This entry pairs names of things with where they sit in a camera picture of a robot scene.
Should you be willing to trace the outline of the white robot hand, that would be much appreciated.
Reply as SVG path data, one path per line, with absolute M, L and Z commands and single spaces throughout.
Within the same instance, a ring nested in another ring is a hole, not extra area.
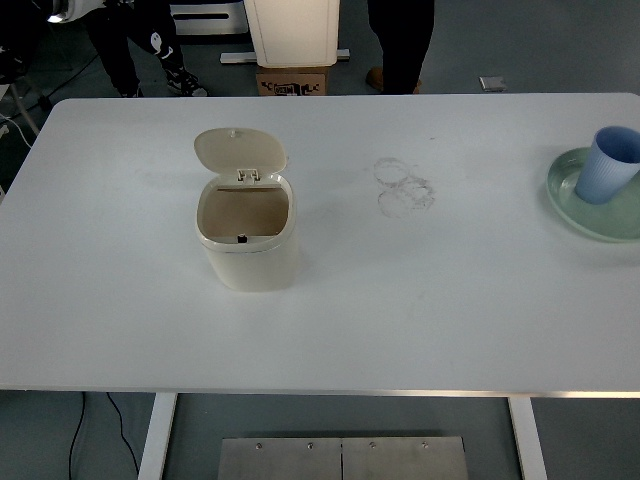
M 47 19 L 51 24 L 73 22 L 105 7 L 104 0 L 53 0 L 52 4 L 53 10 Z

